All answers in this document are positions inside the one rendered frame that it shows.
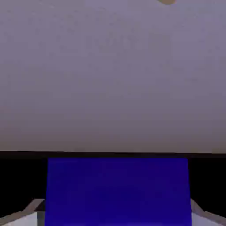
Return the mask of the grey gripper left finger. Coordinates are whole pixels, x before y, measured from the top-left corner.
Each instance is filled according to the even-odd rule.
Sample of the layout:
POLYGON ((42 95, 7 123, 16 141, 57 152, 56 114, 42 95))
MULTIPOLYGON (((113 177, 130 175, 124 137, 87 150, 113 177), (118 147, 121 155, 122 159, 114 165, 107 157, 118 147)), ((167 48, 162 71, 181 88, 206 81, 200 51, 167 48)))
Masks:
POLYGON ((24 210, 0 218, 0 226, 45 226, 45 199, 34 199, 24 210))

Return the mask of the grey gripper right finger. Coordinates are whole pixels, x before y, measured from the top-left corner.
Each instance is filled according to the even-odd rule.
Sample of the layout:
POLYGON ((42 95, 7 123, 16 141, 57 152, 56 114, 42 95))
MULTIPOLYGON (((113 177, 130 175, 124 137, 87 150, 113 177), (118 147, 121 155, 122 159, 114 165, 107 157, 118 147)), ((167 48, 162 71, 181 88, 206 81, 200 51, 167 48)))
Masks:
POLYGON ((226 218, 204 211, 191 199, 192 226, 226 226, 226 218))

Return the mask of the small blue cube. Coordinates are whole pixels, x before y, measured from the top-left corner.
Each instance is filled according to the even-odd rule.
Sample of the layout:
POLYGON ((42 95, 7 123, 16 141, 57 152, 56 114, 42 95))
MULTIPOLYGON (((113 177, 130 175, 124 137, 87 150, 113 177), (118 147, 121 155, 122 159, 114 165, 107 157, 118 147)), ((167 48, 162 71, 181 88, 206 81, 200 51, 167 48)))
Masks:
POLYGON ((45 226, 192 226, 186 158, 50 158, 45 226))

